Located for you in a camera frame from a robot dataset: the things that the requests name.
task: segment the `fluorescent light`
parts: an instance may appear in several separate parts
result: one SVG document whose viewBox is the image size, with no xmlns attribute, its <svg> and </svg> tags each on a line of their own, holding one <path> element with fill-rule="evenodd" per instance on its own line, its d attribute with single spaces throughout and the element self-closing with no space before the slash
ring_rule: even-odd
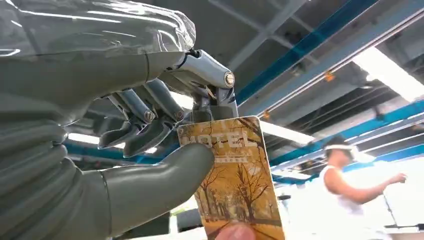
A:
<svg viewBox="0 0 424 240">
<path fill-rule="evenodd" d="M 171 91 L 170 93 L 172 98 L 181 107 L 186 109 L 193 108 L 193 98 L 173 91 Z M 260 121 L 260 127 L 264 133 L 271 134 L 284 139 L 289 139 L 303 145 L 307 145 L 315 139 L 313 136 L 309 136 L 301 132 L 293 131 L 265 121 Z"/>
<path fill-rule="evenodd" d="M 308 174 L 295 172 L 295 171 L 288 171 L 288 170 L 277 170 L 277 171 L 274 171 L 272 174 L 285 177 L 285 178 L 301 179 L 301 180 L 306 180 L 311 177 L 311 175 L 308 175 Z"/>
<path fill-rule="evenodd" d="M 180 107 L 185 109 L 193 109 L 193 98 L 187 95 L 179 94 L 171 91 L 171 97 L 175 100 L 175 102 L 180 105 Z"/>
<path fill-rule="evenodd" d="M 309 136 L 301 132 L 293 131 L 288 128 L 277 126 L 265 121 L 260 121 L 260 128 L 264 133 L 292 140 L 303 145 L 307 145 L 315 139 L 313 136 Z"/>
<path fill-rule="evenodd" d="M 79 133 L 69 133 L 67 136 L 68 139 L 77 141 L 77 142 L 83 142 L 87 144 L 99 144 L 99 138 L 97 136 L 90 136 L 85 134 L 79 134 Z M 120 143 L 115 148 L 123 149 L 125 147 L 125 143 Z M 158 149 L 156 147 L 149 148 L 145 151 L 147 154 L 154 154 Z"/>
<path fill-rule="evenodd" d="M 352 61 L 409 102 L 424 95 L 423 84 L 375 47 L 363 51 Z"/>
</svg>

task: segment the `white tank top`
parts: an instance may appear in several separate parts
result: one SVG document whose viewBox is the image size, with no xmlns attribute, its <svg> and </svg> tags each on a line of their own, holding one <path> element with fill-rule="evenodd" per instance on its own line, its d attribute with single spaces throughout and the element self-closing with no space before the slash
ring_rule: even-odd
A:
<svg viewBox="0 0 424 240">
<path fill-rule="evenodd" d="M 334 167 L 326 166 L 317 182 L 321 188 L 316 191 L 321 219 L 315 228 L 316 237 L 323 240 L 391 240 L 382 227 L 376 227 L 365 217 L 362 205 L 327 189 L 324 176 L 331 168 Z"/>
</svg>

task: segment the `finger joint screw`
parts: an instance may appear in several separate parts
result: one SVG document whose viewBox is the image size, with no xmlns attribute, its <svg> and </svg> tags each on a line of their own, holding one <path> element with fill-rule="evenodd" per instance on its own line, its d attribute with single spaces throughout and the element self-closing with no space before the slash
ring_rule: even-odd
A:
<svg viewBox="0 0 424 240">
<path fill-rule="evenodd" d="M 224 75 L 224 80 L 225 80 L 225 85 L 227 87 L 233 87 L 234 86 L 234 82 L 236 80 L 234 73 L 232 73 L 231 71 L 227 71 Z"/>
<path fill-rule="evenodd" d="M 147 121 L 151 122 L 153 121 L 153 119 L 155 119 L 155 114 L 152 111 L 146 111 L 144 113 L 144 117 L 146 118 Z"/>
</svg>

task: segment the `person's arm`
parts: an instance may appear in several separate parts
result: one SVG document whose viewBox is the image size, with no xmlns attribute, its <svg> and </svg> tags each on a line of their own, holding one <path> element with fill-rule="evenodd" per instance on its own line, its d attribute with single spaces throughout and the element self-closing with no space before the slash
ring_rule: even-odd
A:
<svg viewBox="0 0 424 240">
<path fill-rule="evenodd" d="M 324 175 L 325 186 L 331 193 L 342 195 L 358 204 L 365 204 L 374 200 L 383 194 L 387 186 L 395 183 L 404 183 L 405 179 L 406 176 L 400 173 L 377 186 L 370 188 L 355 188 L 350 186 L 336 169 L 330 168 Z"/>
</svg>

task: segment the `robotic hand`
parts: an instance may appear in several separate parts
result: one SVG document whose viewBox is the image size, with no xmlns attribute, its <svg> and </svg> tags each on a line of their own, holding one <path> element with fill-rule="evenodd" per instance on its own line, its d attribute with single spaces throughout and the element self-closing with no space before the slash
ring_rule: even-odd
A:
<svg viewBox="0 0 424 240">
<path fill-rule="evenodd" d="M 156 113 L 133 89 L 108 96 L 126 121 L 121 129 L 106 132 L 100 137 L 100 149 L 125 143 L 123 156 L 130 158 L 159 145 L 182 121 L 205 122 L 238 117 L 234 74 L 205 51 L 191 49 L 174 66 L 167 67 L 160 78 L 166 79 L 173 88 L 183 84 L 183 91 L 193 96 L 193 112 L 186 116 L 186 121 L 183 121 L 184 110 L 171 97 L 166 84 L 155 78 L 146 82 L 144 88 L 160 107 Z"/>
<path fill-rule="evenodd" d="M 64 127 L 102 96 L 127 121 L 101 148 L 126 142 L 128 157 L 160 143 L 184 119 L 165 83 L 184 86 L 202 116 L 237 116 L 234 76 L 191 50 L 185 15 L 124 0 L 3 0 L 0 29 L 0 239 L 104 240 L 194 194 L 214 161 L 202 144 L 84 172 L 63 145 Z"/>
</svg>

